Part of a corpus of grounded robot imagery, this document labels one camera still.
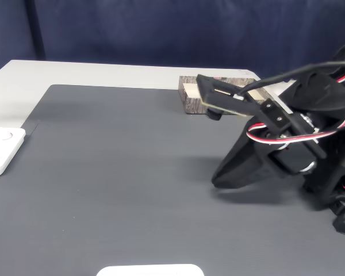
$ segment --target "white plastic object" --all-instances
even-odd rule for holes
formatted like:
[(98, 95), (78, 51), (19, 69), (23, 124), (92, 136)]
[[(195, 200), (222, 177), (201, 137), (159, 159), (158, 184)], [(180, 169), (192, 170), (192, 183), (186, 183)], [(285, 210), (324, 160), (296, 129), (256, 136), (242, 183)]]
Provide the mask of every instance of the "white plastic object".
[(97, 276), (204, 276), (194, 264), (155, 264), (146, 266), (108, 266)]
[(23, 144), (24, 136), (24, 129), (0, 128), (0, 175)]

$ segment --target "navy blue backdrop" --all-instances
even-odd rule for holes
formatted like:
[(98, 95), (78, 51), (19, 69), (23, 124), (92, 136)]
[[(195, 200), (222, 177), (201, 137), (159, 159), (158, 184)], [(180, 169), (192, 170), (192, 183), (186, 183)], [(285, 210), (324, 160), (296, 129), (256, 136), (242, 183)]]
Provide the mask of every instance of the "navy blue backdrop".
[(0, 0), (0, 68), (43, 59), (264, 77), (328, 60), (343, 44), (345, 0)]

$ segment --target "black wire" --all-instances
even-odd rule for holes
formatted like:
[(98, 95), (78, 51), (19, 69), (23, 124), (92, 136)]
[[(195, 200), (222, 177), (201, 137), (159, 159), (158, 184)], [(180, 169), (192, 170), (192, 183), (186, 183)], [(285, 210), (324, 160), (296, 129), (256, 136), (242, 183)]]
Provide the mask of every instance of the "black wire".
[(316, 69), (341, 67), (341, 66), (345, 66), (345, 62), (324, 62), (324, 63), (310, 64), (310, 65), (295, 69), (293, 71), (283, 73), (281, 75), (272, 76), (271, 78), (261, 79), (261, 80), (258, 80), (256, 82), (252, 82), (249, 85), (244, 86), (238, 92), (238, 95), (241, 95), (241, 94), (248, 92), (250, 90), (253, 90), (253, 89), (261, 88), (263, 86), (273, 85), (275, 83), (282, 82), (286, 79), (289, 79), (289, 78), (292, 78), (295, 76), (299, 76), (301, 74), (311, 72), (311, 71), (314, 71)]

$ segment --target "gray mat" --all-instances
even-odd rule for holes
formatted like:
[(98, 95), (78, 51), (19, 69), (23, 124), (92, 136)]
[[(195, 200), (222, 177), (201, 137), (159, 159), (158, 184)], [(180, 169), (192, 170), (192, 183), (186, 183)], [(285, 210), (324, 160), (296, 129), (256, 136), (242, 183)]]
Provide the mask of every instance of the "gray mat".
[(161, 263), (206, 276), (345, 275), (345, 236), (299, 183), (212, 188), (245, 122), (186, 115), (172, 90), (52, 86), (0, 177), (0, 275)]

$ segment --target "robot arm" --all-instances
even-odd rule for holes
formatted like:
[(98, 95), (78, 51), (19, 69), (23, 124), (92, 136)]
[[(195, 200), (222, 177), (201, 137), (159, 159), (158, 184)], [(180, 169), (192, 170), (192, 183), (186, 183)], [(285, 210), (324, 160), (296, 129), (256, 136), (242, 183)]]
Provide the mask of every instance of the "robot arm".
[[(244, 88), (197, 76), (207, 115), (253, 116), (213, 175), (221, 189), (238, 189), (269, 177), (304, 175), (304, 188), (339, 215), (345, 233), (345, 46), (335, 61), (305, 66)], [(277, 101), (262, 104), (248, 91), (296, 78)]]

